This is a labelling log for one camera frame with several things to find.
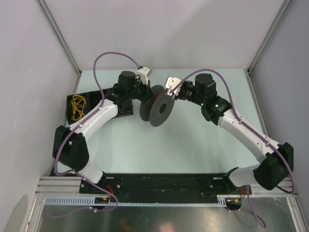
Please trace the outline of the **dark grey perforated spool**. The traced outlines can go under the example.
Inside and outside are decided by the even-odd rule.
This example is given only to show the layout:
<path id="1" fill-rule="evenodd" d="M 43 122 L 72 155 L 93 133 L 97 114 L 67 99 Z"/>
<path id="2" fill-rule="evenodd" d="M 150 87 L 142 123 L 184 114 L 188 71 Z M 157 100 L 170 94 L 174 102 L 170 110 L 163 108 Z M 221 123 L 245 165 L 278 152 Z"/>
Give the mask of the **dark grey perforated spool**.
<path id="1" fill-rule="evenodd" d="M 165 94 L 161 85 L 151 87 L 153 93 L 148 101 L 140 103 L 140 118 L 153 127 L 162 125 L 170 116 L 175 100 Z"/>

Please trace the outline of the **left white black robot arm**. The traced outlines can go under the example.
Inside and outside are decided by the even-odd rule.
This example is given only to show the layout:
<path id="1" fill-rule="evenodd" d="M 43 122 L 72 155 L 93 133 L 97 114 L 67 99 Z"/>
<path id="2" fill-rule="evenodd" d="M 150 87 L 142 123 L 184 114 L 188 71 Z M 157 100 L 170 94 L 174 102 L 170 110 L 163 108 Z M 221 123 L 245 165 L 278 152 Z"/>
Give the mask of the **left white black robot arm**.
<path id="1" fill-rule="evenodd" d="M 90 160 L 87 142 L 118 111 L 127 107 L 131 100 L 147 100 L 152 92 L 149 74 L 151 69 L 140 67 L 136 72 L 122 71 L 118 82 L 104 93 L 104 98 L 84 117 L 68 127 L 59 126 L 55 131 L 53 156 L 82 178 L 90 181 L 90 188 L 102 193 L 107 182 Z"/>

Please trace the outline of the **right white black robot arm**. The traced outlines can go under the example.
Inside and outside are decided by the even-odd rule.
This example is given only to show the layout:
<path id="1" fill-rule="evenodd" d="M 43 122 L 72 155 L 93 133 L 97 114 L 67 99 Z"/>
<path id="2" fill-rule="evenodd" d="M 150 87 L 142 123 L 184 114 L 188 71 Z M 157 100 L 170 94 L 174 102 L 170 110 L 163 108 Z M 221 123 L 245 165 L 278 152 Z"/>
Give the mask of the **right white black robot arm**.
<path id="1" fill-rule="evenodd" d="M 278 188 L 294 169 L 294 149 L 289 143 L 280 144 L 253 128 L 236 111 L 231 100 L 220 97 L 211 74 L 200 73 L 195 80 L 170 77 L 165 83 L 167 94 L 201 107 L 207 121 L 229 132 L 256 158 L 257 165 L 234 168 L 226 173 L 223 189 L 234 194 L 241 186 L 259 184 L 266 190 Z"/>

